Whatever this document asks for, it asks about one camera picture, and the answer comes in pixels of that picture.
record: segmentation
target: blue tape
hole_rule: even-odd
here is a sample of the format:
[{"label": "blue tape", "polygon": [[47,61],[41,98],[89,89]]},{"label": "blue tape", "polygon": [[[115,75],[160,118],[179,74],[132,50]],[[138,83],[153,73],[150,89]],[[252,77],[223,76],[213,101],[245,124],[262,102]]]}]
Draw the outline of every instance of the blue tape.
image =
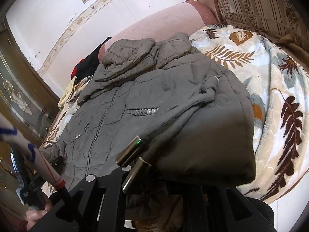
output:
[{"label": "blue tape", "polygon": [[17,135],[17,129],[16,129],[15,126],[13,126],[13,130],[5,129],[5,128],[0,128],[0,134]]},{"label": "blue tape", "polygon": [[35,151],[34,151],[34,148],[35,148],[36,146],[34,145],[34,144],[31,144],[31,143],[29,143],[28,144],[28,148],[29,148],[29,150],[30,150],[30,152],[31,152],[31,157],[28,157],[27,159],[28,159],[28,161],[30,161],[31,163],[34,163],[34,161],[36,160],[36,153],[35,153]]}]

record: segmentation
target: pillow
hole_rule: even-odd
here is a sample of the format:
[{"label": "pillow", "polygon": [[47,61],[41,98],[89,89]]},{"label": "pillow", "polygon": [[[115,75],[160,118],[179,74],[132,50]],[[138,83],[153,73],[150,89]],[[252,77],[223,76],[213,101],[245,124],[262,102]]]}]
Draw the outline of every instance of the pillow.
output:
[{"label": "pillow", "polygon": [[309,30],[289,0],[218,0],[223,20],[230,20],[284,37],[309,53]]},{"label": "pillow", "polygon": [[153,38],[162,41],[177,32],[191,35],[206,25],[215,23],[216,18],[205,4],[186,1],[152,14],[121,31],[101,47],[98,58],[101,61],[105,50],[120,39]]}]

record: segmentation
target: decorative wall border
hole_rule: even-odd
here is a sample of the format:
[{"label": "decorative wall border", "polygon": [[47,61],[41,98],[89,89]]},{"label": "decorative wall border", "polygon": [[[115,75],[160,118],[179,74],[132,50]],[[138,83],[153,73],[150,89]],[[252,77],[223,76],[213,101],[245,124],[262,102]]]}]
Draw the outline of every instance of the decorative wall border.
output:
[{"label": "decorative wall border", "polygon": [[62,49],[64,44],[71,38],[71,36],[96,12],[102,9],[107,4],[111,3],[113,0],[97,0],[91,4],[84,12],[82,12],[65,30],[59,40],[55,43],[54,47],[45,59],[42,67],[37,70],[39,75],[43,75],[49,68],[52,61],[57,56],[58,52]]}]

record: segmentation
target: human hand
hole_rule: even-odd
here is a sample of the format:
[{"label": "human hand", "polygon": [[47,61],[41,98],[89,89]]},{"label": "human hand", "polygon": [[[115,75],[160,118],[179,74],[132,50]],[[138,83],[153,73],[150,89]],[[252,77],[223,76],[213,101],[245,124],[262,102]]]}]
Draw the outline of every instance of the human hand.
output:
[{"label": "human hand", "polygon": [[29,210],[27,211],[27,230],[31,229],[38,220],[40,220],[44,215],[47,214],[48,211],[50,211],[53,207],[52,203],[48,199],[48,196],[43,193],[43,198],[45,201],[45,210]]}]

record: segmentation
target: yellow cloth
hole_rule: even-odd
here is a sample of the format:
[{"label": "yellow cloth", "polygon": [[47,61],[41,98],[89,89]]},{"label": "yellow cloth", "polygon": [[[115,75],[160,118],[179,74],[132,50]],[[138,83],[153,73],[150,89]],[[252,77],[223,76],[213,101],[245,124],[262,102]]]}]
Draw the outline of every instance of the yellow cloth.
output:
[{"label": "yellow cloth", "polygon": [[70,96],[73,93],[73,89],[74,89],[74,82],[75,82],[76,77],[72,78],[72,80],[70,81],[70,83],[68,83],[64,93],[62,94],[59,103],[58,103],[58,107],[62,108],[64,106],[64,103],[70,98]]}]

